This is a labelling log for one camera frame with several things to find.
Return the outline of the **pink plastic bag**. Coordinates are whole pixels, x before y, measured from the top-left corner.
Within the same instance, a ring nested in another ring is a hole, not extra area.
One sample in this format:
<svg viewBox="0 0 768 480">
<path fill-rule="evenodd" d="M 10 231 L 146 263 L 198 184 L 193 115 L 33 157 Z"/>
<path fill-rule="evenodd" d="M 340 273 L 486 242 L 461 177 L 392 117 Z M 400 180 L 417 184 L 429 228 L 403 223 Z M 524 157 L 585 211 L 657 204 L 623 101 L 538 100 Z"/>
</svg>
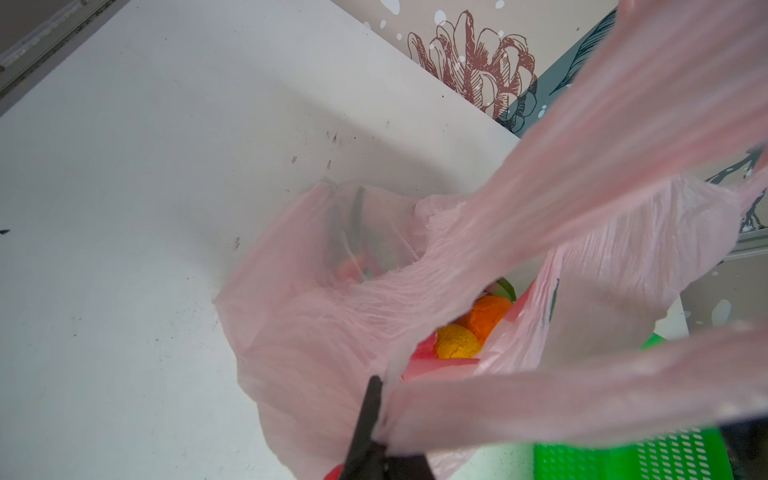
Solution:
<svg viewBox="0 0 768 480">
<path fill-rule="evenodd" d="M 767 185 L 689 170 L 766 137 L 766 3 L 646 1 L 623 5 L 475 193 L 317 184 L 215 301 L 268 447 L 299 479 L 326 474 L 372 376 L 374 441 L 440 475 L 484 444 L 607 445 L 764 415 L 764 323 L 643 343 Z M 486 295 L 513 305 L 475 357 L 411 359 Z"/>
</svg>

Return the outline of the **orange fruit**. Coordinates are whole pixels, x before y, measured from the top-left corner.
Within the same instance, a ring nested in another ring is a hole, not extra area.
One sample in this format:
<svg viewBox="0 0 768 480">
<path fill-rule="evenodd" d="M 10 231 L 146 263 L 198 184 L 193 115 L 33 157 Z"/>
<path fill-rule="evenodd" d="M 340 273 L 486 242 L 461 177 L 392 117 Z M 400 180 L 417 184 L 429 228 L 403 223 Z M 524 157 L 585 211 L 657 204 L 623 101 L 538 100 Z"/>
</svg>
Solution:
<svg viewBox="0 0 768 480">
<path fill-rule="evenodd" d="M 476 300 L 472 309 L 458 320 L 458 324 L 468 329 L 481 344 L 485 344 L 512 305 L 513 302 L 505 297 L 483 296 Z"/>
</svg>

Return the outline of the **green plastic perforated basket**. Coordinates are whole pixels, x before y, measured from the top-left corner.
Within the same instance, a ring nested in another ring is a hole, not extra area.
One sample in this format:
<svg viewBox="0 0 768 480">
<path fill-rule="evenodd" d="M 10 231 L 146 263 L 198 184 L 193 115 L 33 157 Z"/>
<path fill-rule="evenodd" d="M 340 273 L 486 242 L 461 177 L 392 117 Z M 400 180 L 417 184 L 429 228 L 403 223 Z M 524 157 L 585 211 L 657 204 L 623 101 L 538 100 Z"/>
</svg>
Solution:
<svg viewBox="0 0 768 480">
<path fill-rule="evenodd" d="M 614 448 L 534 446 L 536 480 L 713 479 L 734 477 L 715 428 L 689 428 Z"/>
</svg>

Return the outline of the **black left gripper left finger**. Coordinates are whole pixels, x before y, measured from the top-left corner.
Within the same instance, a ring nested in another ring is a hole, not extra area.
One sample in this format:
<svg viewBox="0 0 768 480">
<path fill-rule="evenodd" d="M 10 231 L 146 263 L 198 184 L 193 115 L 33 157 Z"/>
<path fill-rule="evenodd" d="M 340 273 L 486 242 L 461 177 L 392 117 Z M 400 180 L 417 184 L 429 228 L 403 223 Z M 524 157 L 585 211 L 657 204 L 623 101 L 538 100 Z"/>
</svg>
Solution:
<svg viewBox="0 0 768 480">
<path fill-rule="evenodd" d="M 340 480 L 434 480 L 423 454 L 393 457 L 386 446 L 372 439 L 382 400 L 383 382 L 379 376 L 369 379 L 358 422 L 341 469 Z"/>
</svg>

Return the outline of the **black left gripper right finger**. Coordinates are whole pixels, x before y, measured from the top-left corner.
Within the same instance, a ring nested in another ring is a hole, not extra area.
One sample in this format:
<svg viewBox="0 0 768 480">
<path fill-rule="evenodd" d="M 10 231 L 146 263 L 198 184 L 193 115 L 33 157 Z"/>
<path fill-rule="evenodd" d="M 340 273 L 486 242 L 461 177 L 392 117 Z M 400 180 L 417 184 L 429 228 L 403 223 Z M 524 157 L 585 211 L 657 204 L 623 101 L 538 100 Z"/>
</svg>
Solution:
<svg viewBox="0 0 768 480">
<path fill-rule="evenodd" d="M 736 480 L 767 480 L 767 418 L 719 427 Z"/>
</svg>

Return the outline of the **yellow fruit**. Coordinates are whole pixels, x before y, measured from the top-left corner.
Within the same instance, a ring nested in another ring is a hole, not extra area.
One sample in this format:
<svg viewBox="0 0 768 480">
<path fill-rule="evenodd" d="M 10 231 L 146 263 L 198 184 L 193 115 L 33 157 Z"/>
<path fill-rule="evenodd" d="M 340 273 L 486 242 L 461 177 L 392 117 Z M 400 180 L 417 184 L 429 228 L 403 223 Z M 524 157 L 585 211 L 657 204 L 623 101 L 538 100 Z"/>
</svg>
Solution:
<svg viewBox="0 0 768 480">
<path fill-rule="evenodd" d="M 435 353 L 441 360 L 471 359 L 482 349 L 482 343 L 469 329 L 449 324 L 437 330 Z"/>
</svg>

